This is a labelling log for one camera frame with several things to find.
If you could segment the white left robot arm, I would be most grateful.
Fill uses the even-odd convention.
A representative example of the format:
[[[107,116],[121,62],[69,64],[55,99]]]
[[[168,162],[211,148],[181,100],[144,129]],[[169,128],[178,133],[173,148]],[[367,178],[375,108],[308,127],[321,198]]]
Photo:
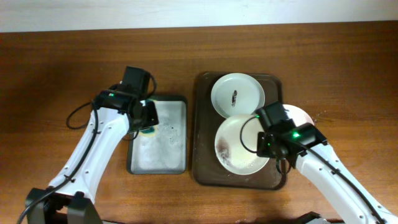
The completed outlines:
[[[69,160],[45,190],[29,192],[18,223],[103,222],[95,197],[116,146],[159,121],[154,102],[142,93],[103,90],[89,105],[90,119]]]

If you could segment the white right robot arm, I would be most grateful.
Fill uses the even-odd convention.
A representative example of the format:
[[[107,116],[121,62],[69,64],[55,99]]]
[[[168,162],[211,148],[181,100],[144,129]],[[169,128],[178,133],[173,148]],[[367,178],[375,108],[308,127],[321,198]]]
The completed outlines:
[[[345,223],[397,223],[397,215],[359,183],[314,125],[296,127],[288,121],[262,128],[257,155],[285,159],[323,194]]]

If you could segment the pink white plate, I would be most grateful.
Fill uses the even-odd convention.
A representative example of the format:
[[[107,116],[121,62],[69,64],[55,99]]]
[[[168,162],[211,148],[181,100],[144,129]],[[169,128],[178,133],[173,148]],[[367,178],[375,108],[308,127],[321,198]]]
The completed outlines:
[[[301,126],[306,123],[314,125],[312,118],[303,109],[287,104],[283,104],[283,107],[287,116],[293,120],[296,126]]]

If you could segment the cream white plate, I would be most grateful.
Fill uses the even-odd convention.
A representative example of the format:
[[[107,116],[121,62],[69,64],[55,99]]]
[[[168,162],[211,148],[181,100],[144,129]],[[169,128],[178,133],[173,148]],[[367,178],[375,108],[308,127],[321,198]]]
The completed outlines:
[[[215,153],[220,164],[237,175],[250,175],[261,170],[269,161],[254,153],[257,134],[262,131],[254,115],[234,115],[224,120],[215,135]]]

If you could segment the green yellow sponge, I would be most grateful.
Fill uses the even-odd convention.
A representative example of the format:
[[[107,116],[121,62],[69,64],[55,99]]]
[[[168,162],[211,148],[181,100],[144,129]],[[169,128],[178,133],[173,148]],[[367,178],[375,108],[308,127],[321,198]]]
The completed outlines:
[[[139,136],[144,136],[144,137],[153,137],[158,133],[158,126],[151,126],[146,129],[142,129],[139,131]]]

